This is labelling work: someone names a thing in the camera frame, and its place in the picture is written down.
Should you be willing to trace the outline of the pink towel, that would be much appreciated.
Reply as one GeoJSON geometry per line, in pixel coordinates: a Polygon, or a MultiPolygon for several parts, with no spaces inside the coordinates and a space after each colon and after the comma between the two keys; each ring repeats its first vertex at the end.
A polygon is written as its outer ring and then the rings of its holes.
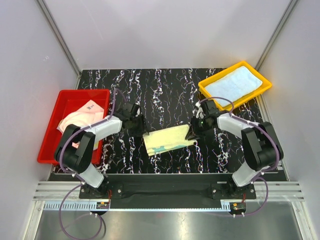
{"type": "Polygon", "coordinates": [[[56,129],[63,134],[68,125],[74,124],[82,128],[102,120],[103,116],[104,109],[93,100],[89,100],[78,110],[63,118],[56,129]]]}

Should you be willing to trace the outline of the light blue towel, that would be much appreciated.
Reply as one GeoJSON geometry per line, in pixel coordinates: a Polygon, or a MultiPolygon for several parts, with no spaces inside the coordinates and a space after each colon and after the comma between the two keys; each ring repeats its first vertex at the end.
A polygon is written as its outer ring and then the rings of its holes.
{"type": "Polygon", "coordinates": [[[245,66],[241,66],[221,79],[210,83],[205,90],[212,97],[221,97],[235,103],[243,96],[258,89],[263,82],[245,66]]]}

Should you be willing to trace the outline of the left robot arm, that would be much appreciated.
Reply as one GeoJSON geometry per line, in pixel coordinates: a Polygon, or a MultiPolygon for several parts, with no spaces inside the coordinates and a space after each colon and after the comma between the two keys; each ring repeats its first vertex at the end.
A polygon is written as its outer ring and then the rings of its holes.
{"type": "Polygon", "coordinates": [[[108,177],[92,163],[94,145],[123,130],[132,137],[149,134],[140,105],[126,102],[119,110],[113,110],[93,124],[83,127],[68,125],[55,150],[54,159],[64,171],[81,181],[84,190],[89,189],[96,198],[103,198],[111,193],[111,189],[108,177]]]}

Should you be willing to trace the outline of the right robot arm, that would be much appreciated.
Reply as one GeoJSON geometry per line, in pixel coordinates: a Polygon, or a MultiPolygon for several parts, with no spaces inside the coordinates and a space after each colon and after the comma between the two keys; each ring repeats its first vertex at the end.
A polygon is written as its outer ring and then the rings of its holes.
{"type": "Polygon", "coordinates": [[[219,110],[210,97],[196,103],[185,139],[200,139],[214,128],[241,139],[244,162],[212,196],[243,198],[258,177],[274,170],[283,159],[279,139],[270,122],[251,122],[234,115],[232,110],[219,110]]]}

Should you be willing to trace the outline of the yellow green towel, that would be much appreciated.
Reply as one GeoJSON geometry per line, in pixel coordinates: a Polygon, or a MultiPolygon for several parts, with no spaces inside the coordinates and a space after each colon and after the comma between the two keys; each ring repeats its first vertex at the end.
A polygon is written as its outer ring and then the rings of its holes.
{"type": "Polygon", "coordinates": [[[193,145],[196,140],[186,140],[189,125],[179,125],[152,131],[143,135],[146,152],[149,157],[171,150],[193,145]]]}

